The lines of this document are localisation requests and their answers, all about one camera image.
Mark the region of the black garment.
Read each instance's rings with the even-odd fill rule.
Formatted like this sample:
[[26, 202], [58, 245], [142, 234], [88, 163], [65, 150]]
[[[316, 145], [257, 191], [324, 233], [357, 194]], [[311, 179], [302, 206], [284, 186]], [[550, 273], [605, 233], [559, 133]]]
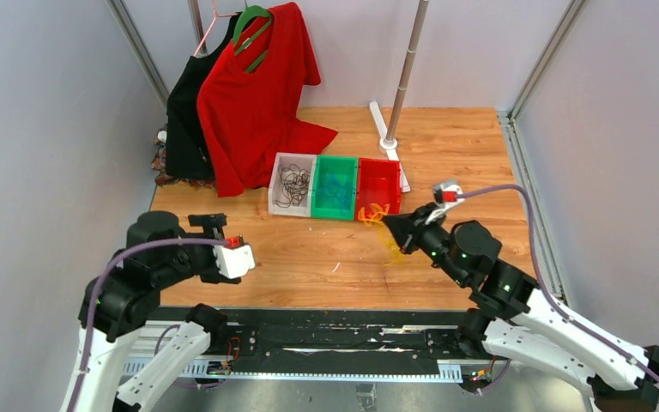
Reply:
[[227, 31], [214, 51], [202, 57], [189, 57], [168, 96], [165, 165], [166, 174], [173, 178], [203, 181], [215, 179], [215, 170], [198, 116], [197, 97], [218, 57], [228, 46], [238, 19], [236, 15], [230, 18]]

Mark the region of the green storage bin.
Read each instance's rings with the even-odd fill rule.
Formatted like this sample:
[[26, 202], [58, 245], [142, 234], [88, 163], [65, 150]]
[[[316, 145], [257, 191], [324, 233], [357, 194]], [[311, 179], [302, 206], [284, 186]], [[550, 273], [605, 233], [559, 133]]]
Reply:
[[319, 155], [313, 182], [311, 217], [354, 219], [359, 159]]

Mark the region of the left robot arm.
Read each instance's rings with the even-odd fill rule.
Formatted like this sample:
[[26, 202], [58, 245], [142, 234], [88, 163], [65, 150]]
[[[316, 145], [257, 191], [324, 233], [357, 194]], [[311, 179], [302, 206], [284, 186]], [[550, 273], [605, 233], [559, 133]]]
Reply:
[[79, 347], [61, 406], [63, 411], [150, 411], [181, 371], [202, 351], [219, 354], [228, 344], [227, 318], [199, 304], [178, 327], [178, 340], [131, 380], [124, 365], [163, 290], [193, 276], [225, 283], [216, 255], [227, 245], [224, 214], [192, 215], [187, 233], [167, 211], [141, 214], [127, 230], [103, 273], [85, 289], [78, 315]]

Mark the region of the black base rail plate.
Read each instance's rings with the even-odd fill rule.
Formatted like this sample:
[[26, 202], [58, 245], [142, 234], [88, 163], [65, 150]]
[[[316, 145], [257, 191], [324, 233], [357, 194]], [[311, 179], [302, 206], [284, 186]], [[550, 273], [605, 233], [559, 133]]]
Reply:
[[225, 308], [228, 325], [206, 351], [235, 372], [375, 378], [433, 377], [448, 361], [469, 379], [505, 359], [469, 355], [456, 341], [459, 311]]

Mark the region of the red t-shirt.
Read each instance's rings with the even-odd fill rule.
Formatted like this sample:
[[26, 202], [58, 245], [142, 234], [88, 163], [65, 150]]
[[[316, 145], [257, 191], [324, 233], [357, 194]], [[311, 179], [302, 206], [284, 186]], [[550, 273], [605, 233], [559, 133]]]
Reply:
[[246, 74], [231, 39], [197, 97], [219, 197], [266, 187], [278, 152], [319, 155], [337, 133], [297, 117], [305, 86], [321, 82], [305, 19], [295, 2], [269, 8], [269, 55]]

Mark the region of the red storage bin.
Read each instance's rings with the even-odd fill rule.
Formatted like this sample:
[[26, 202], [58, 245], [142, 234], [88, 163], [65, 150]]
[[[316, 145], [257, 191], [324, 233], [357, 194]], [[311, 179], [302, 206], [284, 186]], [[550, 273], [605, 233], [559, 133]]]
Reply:
[[400, 211], [400, 163], [382, 159], [359, 158], [354, 219], [369, 218], [376, 204], [387, 214]]

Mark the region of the beige rack pole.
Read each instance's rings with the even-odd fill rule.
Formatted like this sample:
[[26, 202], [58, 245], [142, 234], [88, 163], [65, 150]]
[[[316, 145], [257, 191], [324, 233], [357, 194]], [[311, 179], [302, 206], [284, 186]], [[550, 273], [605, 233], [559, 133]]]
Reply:
[[390, 115], [390, 122], [387, 126], [387, 133], [384, 141], [391, 145], [396, 144], [396, 129], [399, 123], [401, 110], [405, 101], [405, 96], [408, 88], [408, 82], [411, 71], [414, 65], [415, 54], [417, 51], [420, 35], [426, 18], [428, 9], [428, 0], [420, 0], [414, 17], [414, 24], [410, 34], [407, 51], [402, 66], [402, 73], [398, 83], [396, 96], [393, 102], [393, 107]]

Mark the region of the white storage bin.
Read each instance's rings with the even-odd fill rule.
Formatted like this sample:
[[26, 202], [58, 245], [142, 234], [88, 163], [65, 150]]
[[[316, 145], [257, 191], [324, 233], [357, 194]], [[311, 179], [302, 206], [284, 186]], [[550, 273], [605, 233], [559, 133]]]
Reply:
[[271, 215], [311, 216], [317, 156], [278, 152], [268, 188]]

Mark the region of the pink clothes hanger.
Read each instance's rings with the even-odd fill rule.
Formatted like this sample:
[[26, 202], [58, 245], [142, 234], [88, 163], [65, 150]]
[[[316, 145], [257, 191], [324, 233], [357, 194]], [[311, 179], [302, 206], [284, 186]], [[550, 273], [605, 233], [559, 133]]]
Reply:
[[228, 22], [241, 4], [240, 1], [189, 1], [197, 40], [194, 57], [209, 54], [222, 42]]

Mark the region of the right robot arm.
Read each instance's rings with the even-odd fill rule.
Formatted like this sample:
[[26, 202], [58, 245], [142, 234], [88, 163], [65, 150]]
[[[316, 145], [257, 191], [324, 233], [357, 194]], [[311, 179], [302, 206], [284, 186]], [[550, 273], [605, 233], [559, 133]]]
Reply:
[[432, 205], [382, 223], [400, 251], [423, 251], [476, 304], [456, 329], [456, 346], [469, 358], [496, 355], [565, 381], [600, 411], [654, 411], [659, 346], [640, 347], [547, 298], [539, 282], [499, 258], [501, 243], [478, 221], [427, 221]]

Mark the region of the green clothes hanger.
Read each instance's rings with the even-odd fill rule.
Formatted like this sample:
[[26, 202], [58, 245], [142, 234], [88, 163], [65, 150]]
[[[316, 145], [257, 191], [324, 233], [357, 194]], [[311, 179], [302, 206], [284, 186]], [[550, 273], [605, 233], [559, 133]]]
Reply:
[[233, 56], [246, 74], [255, 72], [269, 55], [269, 35], [275, 23], [272, 11], [263, 6], [246, 6], [233, 31]]

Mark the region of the patterned cloth at wall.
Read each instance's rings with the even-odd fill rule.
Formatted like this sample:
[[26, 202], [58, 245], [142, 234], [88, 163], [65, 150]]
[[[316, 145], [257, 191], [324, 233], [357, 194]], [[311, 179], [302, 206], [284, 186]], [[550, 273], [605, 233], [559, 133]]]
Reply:
[[178, 183], [186, 183], [187, 185], [191, 187], [208, 187], [212, 188], [214, 186], [214, 182], [210, 180], [205, 180], [205, 179], [182, 179], [182, 178], [176, 178], [171, 175], [169, 175], [166, 172], [166, 139], [167, 139], [167, 131], [165, 128], [161, 128], [157, 132], [157, 136], [155, 138], [155, 146], [156, 146], [156, 152], [154, 155], [154, 158], [151, 161], [151, 168], [153, 171], [157, 172], [154, 182], [158, 186], [165, 186], [165, 185], [175, 185]]

